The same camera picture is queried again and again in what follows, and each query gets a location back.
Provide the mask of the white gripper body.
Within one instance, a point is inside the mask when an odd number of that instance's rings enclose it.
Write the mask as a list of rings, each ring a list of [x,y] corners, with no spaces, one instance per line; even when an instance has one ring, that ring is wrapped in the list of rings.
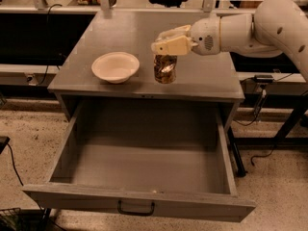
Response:
[[[202,18],[191,27],[192,51],[198,55],[216,55],[219,46],[219,17]]]

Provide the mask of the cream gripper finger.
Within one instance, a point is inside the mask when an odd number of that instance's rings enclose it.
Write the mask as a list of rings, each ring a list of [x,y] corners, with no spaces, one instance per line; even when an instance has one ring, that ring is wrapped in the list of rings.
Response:
[[[191,39],[191,27],[191,25],[184,25],[167,31],[163,31],[157,36],[156,40]]]
[[[198,45],[186,36],[160,37],[151,44],[151,50],[155,55],[183,56],[189,54]]]

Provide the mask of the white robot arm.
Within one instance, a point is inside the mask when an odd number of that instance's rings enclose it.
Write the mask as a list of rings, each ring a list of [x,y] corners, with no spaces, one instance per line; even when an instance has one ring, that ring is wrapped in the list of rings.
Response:
[[[255,13],[213,15],[164,31],[151,50],[162,56],[233,52],[270,58],[285,54],[308,81],[308,18],[292,0],[264,0]]]

